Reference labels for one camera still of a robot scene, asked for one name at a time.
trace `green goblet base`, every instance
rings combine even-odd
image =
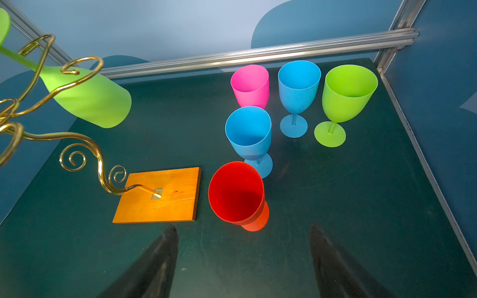
[[[338,147],[346,140],[346,132],[339,124],[335,124],[333,131],[330,133],[331,121],[321,122],[315,127],[315,139],[326,147]]]

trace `green table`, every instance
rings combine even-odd
[[[375,72],[369,59],[319,66],[325,74],[346,63]],[[202,169],[197,220],[175,224],[180,242],[171,298],[318,297],[312,223],[398,297],[476,297],[476,277],[383,84],[343,124],[344,145],[326,148],[313,137],[326,120],[324,79],[302,113],[308,132],[290,139],[280,132],[288,112],[278,69],[269,72],[274,167],[264,179],[270,220],[257,233],[219,220],[207,199],[215,171],[240,160],[224,132],[239,108],[232,73],[125,85],[133,106],[123,123],[102,129],[78,119],[71,127],[98,142],[107,169],[119,163],[130,173]],[[101,188],[93,156],[79,172],[60,167],[60,151],[70,143],[60,143],[0,225],[0,297],[94,297],[169,225],[113,224],[119,197]]]

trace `gold metal rack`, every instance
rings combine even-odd
[[[34,106],[30,107],[29,109],[26,109],[21,112],[17,112],[20,103],[22,100],[28,95],[28,93],[32,90],[32,88],[35,86],[36,82],[38,81],[38,78],[40,76],[40,72],[43,68],[43,65],[45,63],[46,57],[48,55],[48,51],[50,50],[50,47],[53,45],[53,42],[55,40],[55,36],[53,34],[46,34],[43,35],[26,46],[24,46],[18,54],[22,56],[27,56],[32,50],[36,49],[37,47],[40,46],[39,42],[42,40],[45,40],[49,38],[47,45],[45,46],[43,50],[43,54],[41,55],[39,65],[35,71],[35,75],[33,76],[33,79],[31,80],[30,84],[28,87],[25,89],[25,91],[18,97],[18,98],[8,98],[4,100],[0,100],[0,105],[6,104],[10,102],[10,105],[2,110],[0,112],[0,134],[2,133],[7,133],[11,134],[13,136],[12,140],[10,141],[9,145],[7,148],[0,154],[0,166],[2,166],[7,160],[15,153],[15,151],[18,148],[18,145],[20,144],[20,141],[22,139],[24,140],[30,140],[30,141],[52,141],[52,140],[61,140],[61,139],[76,139],[80,140],[83,143],[74,143],[71,145],[66,146],[63,151],[60,154],[60,165],[63,167],[63,169],[69,171],[69,172],[75,172],[81,170],[85,165],[86,165],[86,156],[84,155],[83,152],[81,151],[73,151],[68,157],[68,161],[70,162],[71,165],[73,165],[74,168],[70,168],[64,164],[64,155],[65,153],[76,146],[82,146],[87,148],[93,155],[96,157],[98,160],[98,178],[99,182],[103,186],[103,188],[114,195],[123,195],[126,193],[131,192],[133,189],[141,189],[145,192],[150,193],[151,195],[155,195],[158,198],[161,198],[161,194],[156,192],[155,190],[146,187],[144,185],[136,184],[136,185],[131,185],[128,187],[124,188],[118,188],[113,185],[113,180],[117,183],[123,182],[126,177],[127,177],[127,172],[126,169],[122,165],[116,165],[114,166],[111,171],[109,172],[109,175],[105,176],[104,173],[104,158],[103,158],[103,153],[101,152],[101,149],[99,148],[98,144],[93,141],[91,138],[87,137],[86,135],[83,134],[77,134],[77,133],[70,133],[70,132],[64,132],[64,133],[51,133],[51,134],[31,134],[28,132],[25,132],[23,129],[23,125],[19,122],[11,122],[13,118],[19,117],[26,115],[28,113],[31,113],[44,105],[48,100],[56,96],[58,93],[73,88],[79,84],[84,83],[85,81],[89,80],[93,76],[95,76],[103,67],[104,62],[101,58],[99,57],[84,57],[84,58],[79,58],[76,60],[73,60],[64,66],[61,67],[61,72],[63,74],[72,74],[72,75],[78,75],[80,72],[77,69],[73,70],[68,70],[70,67],[87,61],[87,60],[96,60],[99,62],[98,66],[91,71],[88,75],[85,77],[78,79],[70,84],[66,84],[63,86],[60,86],[53,91],[50,92],[47,96],[45,96],[43,99],[41,99],[39,102],[37,102]],[[75,155],[79,154],[83,158],[83,162],[81,165],[77,166],[76,163],[73,160],[73,157]]]

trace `orange wooden board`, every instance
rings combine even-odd
[[[113,223],[133,224],[170,221],[194,221],[199,196],[200,169],[187,168],[131,173],[126,186],[142,184],[162,188],[162,198],[135,189],[121,196]]]

